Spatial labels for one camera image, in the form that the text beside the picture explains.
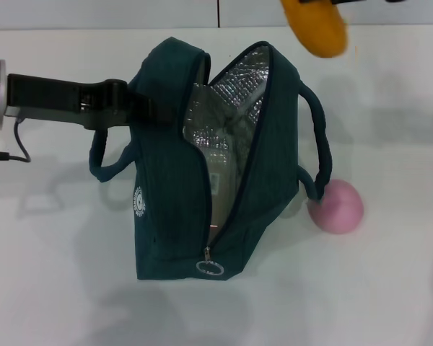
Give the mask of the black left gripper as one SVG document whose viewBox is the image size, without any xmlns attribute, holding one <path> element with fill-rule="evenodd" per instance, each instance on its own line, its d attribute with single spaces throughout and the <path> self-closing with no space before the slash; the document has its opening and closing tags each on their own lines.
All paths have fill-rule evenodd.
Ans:
<svg viewBox="0 0 433 346">
<path fill-rule="evenodd" d="M 21 74 L 7 77 L 6 115 L 104 130 L 127 123 L 169 127 L 177 110 L 143 94 L 129 93 L 127 83 L 108 79 L 94 84 Z"/>
</svg>

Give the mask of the yellow banana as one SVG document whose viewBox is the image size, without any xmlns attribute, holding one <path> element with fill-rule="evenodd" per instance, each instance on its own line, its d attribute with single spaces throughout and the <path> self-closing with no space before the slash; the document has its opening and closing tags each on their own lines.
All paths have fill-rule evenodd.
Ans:
<svg viewBox="0 0 433 346">
<path fill-rule="evenodd" d="M 280 2 L 290 28 L 309 53 L 318 58 L 335 58 L 346 51 L 347 25 L 337 5 Z"/>
</svg>

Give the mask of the dark teal insulated lunch bag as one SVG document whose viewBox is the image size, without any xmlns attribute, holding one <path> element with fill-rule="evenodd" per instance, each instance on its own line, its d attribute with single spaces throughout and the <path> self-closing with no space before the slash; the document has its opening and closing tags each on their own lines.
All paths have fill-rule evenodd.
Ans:
<svg viewBox="0 0 433 346">
<path fill-rule="evenodd" d="M 119 160 L 103 166 L 98 130 L 89 169 L 101 182 L 136 166 L 133 196 L 140 280 L 226 280 L 242 272 L 266 228 L 300 187 L 321 200 L 332 156 L 323 107 L 296 68 L 267 42 L 209 78 L 208 53 L 176 38 L 160 43 L 128 86 L 177 110 L 169 127 L 130 125 Z M 203 147 L 248 150 L 234 205 L 207 244 L 211 190 Z"/>
</svg>

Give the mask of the pink toy peach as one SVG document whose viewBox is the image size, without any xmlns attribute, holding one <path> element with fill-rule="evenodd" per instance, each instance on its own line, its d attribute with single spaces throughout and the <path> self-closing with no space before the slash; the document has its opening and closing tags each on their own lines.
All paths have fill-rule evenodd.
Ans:
<svg viewBox="0 0 433 346">
<path fill-rule="evenodd" d="M 320 202 L 307 204 L 312 222 L 329 234 L 348 234 L 357 229 L 364 216 L 364 203 L 357 189 L 342 179 L 325 186 Z"/>
</svg>

